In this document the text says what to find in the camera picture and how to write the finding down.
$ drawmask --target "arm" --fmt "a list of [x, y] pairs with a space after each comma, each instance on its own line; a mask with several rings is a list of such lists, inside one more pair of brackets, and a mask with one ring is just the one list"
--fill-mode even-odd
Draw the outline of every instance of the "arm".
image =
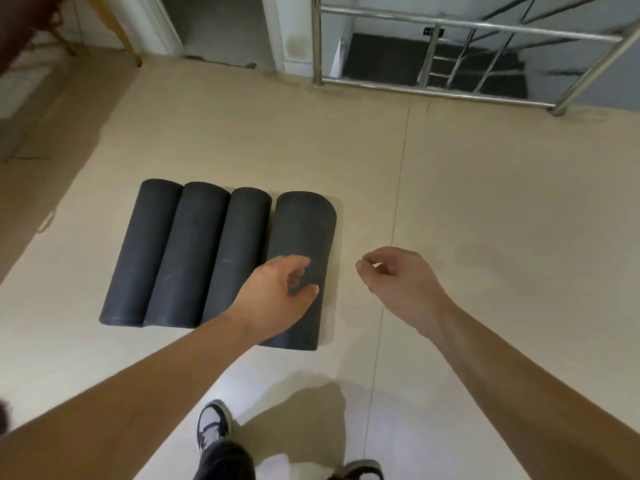
[[356, 268], [433, 342], [532, 479], [640, 478], [640, 435], [460, 309], [418, 253], [381, 248]]
[[0, 478], [132, 479], [229, 365], [304, 314], [318, 287], [288, 287], [308, 264], [260, 266], [215, 320], [11, 432]]

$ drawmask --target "dark stair landing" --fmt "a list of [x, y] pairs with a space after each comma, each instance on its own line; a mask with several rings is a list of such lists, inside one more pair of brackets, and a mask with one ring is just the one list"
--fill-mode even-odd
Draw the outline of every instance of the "dark stair landing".
[[[386, 84], [415, 86], [429, 47], [428, 41], [409, 40], [379, 35], [353, 34], [342, 77], [345, 79], [368, 80]], [[456, 59], [462, 46], [438, 42], [436, 56]], [[470, 47], [466, 58], [455, 78], [451, 89], [471, 92], [482, 78], [482, 72], [489, 67], [495, 52]], [[445, 74], [446, 77], [430, 76], [429, 86], [444, 88], [447, 77], [453, 70], [455, 61], [434, 59], [431, 73]], [[517, 54], [503, 54], [498, 58], [493, 70], [523, 70], [524, 63]], [[527, 80], [524, 74], [492, 75], [485, 81], [482, 94], [528, 99]]]

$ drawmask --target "stainless steel railing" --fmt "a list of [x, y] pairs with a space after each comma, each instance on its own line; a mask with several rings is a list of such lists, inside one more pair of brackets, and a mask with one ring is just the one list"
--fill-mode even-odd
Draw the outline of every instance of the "stainless steel railing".
[[[482, 20], [471, 21], [471, 20], [457, 20], [453, 18], [443, 18], [438, 16], [430, 16], [430, 15], [421, 15], [418, 13], [405, 13], [399, 11], [382, 11], [376, 10], [372, 8], [364, 8], [364, 7], [349, 7], [349, 6], [338, 6], [338, 5], [328, 5], [323, 4], [322, 0], [312, 0], [312, 36], [313, 36], [313, 71], [314, 76], [313, 80], [316, 86], [322, 86], [324, 83], [331, 84], [341, 84], [345, 86], [355, 86], [360, 88], [372, 88], [372, 89], [383, 89], [388, 91], [395, 91], [401, 93], [409, 93], [409, 94], [419, 94], [419, 95], [429, 95], [429, 96], [441, 96], [446, 98], [453, 99], [466, 99], [473, 101], [483, 101], [483, 102], [495, 102], [501, 104], [516, 104], [516, 105], [526, 105], [533, 107], [542, 107], [549, 110], [551, 114], [554, 116], [562, 116], [565, 112], [569, 104], [571, 104], [580, 94], [582, 94], [594, 81], [596, 81], [599, 76], [606, 71], [614, 62], [622, 55], [626, 50], [631, 47], [636, 40], [640, 38], [640, 20], [631, 24], [625, 30], [623, 30], [623, 34], [620, 34], [619, 31], [608, 31], [605, 33], [595, 33], [595, 32], [574, 32], [574, 31], [564, 31], [564, 30], [553, 30], [553, 29], [543, 29], [539, 27], [529, 26], [530, 23], [533, 23], [538, 20], [542, 20], [543, 18], [548, 18], [549, 16], [556, 15], [558, 13], [562, 13], [564, 11], [570, 10], [572, 8], [576, 8], [587, 3], [590, 3], [595, 0], [580, 0], [577, 2], [572, 2], [571, 4], [561, 6], [559, 8], [554, 9], [553, 11], [549, 11], [544, 14], [537, 15], [533, 18], [527, 19], [527, 15], [529, 14], [533, 3], [536, 0], [514, 0], [513, 2], [501, 7], [500, 9], [492, 12], [491, 14], [485, 16]], [[526, 8], [524, 10], [523, 15], [520, 17], [520, 24], [518, 25], [505, 25], [501, 23], [492, 23], [489, 21], [490, 18], [504, 13], [508, 9], [514, 8], [520, 4], [527, 3]], [[329, 13], [333, 15], [350, 15], [350, 16], [361, 16], [366, 18], [376, 18], [379, 20], [395, 20], [398, 22], [412, 22], [412, 23], [421, 23], [421, 24], [429, 24], [433, 25], [435, 28], [432, 30], [432, 37], [429, 42], [429, 47], [427, 50], [427, 55], [425, 57], [425, 61], [422, 65], [422, 70], [420, 71], [420, 77], [418, 78], [418, 82], [416, 86], [401, 86], [396, 84], [381, 84], [378, 82], [368, 82], [365, 80], [353, 80], [353, 79], [343, 79], [343, 78], [334, 78], [334, 77], [325, 77], [322, 75], [322, 23], [321, 23], [321, 15], [322, 13]], [[434, 59], [437, 59], [435, 55], [436, 46], [438, 44], [438, 35], [440, 33], [441, 27], [459, 27], [469, 29], [469, 35], [462, 47], [462, 51], [458, 56], [456, 63], [453, 67], [452, 73], [448, 74], [447, 84], [444, 89], [442, 88], [434, 88], [429, 87], [429, 76], [435, 75], [431, 72], [431, 65]], [[474, 38], [476, 35], [476, 31], [478, 30], [490, 30], [491, 32], [483, 35], [482, 37]], [[511, 36], [508, 38], [507, 42], [502, 46], [502, 49], [496, 52], [492, 62], [489, 67], [484, 72], [480, 83], [477, 85], [473, 92], [464, 92], [464, 91], [455, 91], [450, 89], [451, 82], [455, 77], [456, 73], [460, 70], [460, 65], [465, 58], [465, 53], [468, 50], [471, 43], [476, 40], [480, 40], [482, 38], [486, 38], [498, 33], [507, 32], [510, 33]], [[500, 55], [505, 53], [505, 51], [510, 52], [511, 50], [508, 48], [513, 36], [517, 33], [525, 33], [525, 34], [533, 34], [539, 36], [546, 36], [552, 38], [548, 43], [538, 43], [533, 46], [539, 45], [554, 45], [556, 43], [567, 43], [575, 40], [589, 40], [593, 42], [606, 43], [612, 45], [612, 47], [606, 51], [606, 53], [588, 70], [582, 71], [582, 76], [580, 79], [571, 87], [567, 92], [565, 92], [562, 97], [555, 103], [551, 104], [548, 102], [540, 102], [533, 100], [525, 100], [518, 98], [510, 98], [503, 96], [492, 96], [485, 95], [480, 93], [480, 89], [484, 85], [484, 82], [487, 80], [491, 74], [494, 73], [493, 68], [495, 67], [498, 58]], [[560, 72], [559, 75], [575, 75], [575, 71], [571, 72]]]

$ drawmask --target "forearm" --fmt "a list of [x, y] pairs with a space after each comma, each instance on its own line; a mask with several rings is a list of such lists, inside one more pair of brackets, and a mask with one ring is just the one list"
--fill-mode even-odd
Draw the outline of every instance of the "forearm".
[[0, 477], [132, 479], [213, 382], [254, 345], [220, 315], [5, 437]]
[[640, 435], [464, 311], [428, 336], [533, 479], [640, 477]]

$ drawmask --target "yoga mat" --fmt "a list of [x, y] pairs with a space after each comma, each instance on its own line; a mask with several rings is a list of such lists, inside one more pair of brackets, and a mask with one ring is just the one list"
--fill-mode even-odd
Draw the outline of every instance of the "yoga mat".
[[320, 293], [299, 322], [262, 345], [294, 350], [317, 349], [324, 279], [335, 222], [335, 209], [322, 195], [287, 192], [278, 198], [267, 259], [292, 254], [307, 256], [311, 259], [311, 264], [300, 278], [300, 286], [296, 290], [315, 283], [320, 286]]
[[182, 185], [153, 178], [140, 185], [100, 323], [142, 326]]
[[244, 187], [231, 193], [202, 323], [231, 306], [246, 279], [261, 265], [270, 209], [267, 192]]
[[229, 197], [223, 188], [204, 182], [184, 186], [145, 326], [200, 324]]

